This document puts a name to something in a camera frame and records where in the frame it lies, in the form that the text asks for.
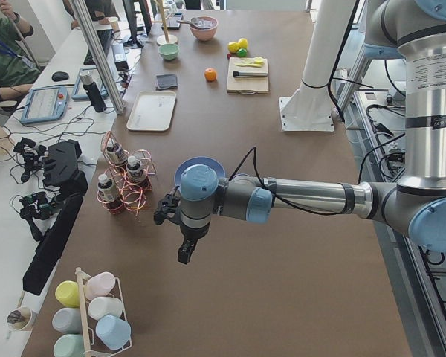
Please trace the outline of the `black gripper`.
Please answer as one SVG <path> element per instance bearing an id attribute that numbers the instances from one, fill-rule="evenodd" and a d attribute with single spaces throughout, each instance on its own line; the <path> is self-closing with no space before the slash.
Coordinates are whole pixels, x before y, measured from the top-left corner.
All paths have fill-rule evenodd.
<path id="1" fill-rule="evenodd" d="M 192 228 L 184 223 L 180 226 L 184 236 L 182 246 L 178 249 L 178 262 L 188 264 L 199 239 L 203 237 L 203 228 Z"/>

